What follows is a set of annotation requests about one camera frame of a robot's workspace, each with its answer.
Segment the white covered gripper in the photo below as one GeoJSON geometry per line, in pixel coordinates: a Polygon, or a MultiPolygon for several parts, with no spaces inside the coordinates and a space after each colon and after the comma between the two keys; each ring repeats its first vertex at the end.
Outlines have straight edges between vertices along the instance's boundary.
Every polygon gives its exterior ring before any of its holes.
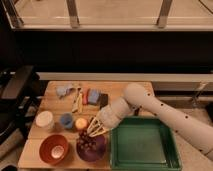
{"type": "Polygon", "coordinates": [[[90,137],[102,135],[119,125],[119,123],[130,113],[132,109],[126,100],[122,97],[112,101],[107,106],[103,107],[97,114],[97,118],[103,123],[103,126],[108,128],[100,128],[100,122],[96,117],[93,117],[87,133],[90,137]]]}

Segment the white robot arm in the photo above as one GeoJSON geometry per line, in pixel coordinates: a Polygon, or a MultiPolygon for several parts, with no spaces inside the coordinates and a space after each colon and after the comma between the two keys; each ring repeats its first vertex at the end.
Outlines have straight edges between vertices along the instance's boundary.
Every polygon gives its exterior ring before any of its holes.
{"type": "Polygon", "coordinates": [[[213,127],[179,111],[137,83],[128,84],[123,96],[100,109],[87,128],[87,134],[95,137],[116,128],[133,109],[144,108],[179,134],[183,139],[213,161],[213,127]]]}

